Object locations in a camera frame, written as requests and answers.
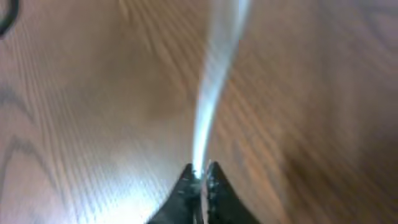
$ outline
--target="wood grain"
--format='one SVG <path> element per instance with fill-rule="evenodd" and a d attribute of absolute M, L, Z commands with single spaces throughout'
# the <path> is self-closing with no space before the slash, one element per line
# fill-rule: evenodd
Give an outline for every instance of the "wood grain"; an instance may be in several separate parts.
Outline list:
<path fill-rule="evenodd" d="M 22 2 L 0 42 L 0 223 L 156 211 L 191 158 L 209 11 Z M 390 0 L 253 0 L 210 157 L 262 223 L 398 222 L 397 15 Z"/>

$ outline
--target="wooden surface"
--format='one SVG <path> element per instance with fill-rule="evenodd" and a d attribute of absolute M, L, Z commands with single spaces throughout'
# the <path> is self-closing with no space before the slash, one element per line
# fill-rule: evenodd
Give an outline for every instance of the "wooden surface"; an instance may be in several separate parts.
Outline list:
<path fill-rule="evenodd" d="M 397 2 L 253 2 L 210 157 L 262 223 L 397 223 Z M 191 158 L 208 2 L 22 3 L 0 223 L 143 223 Z"/>

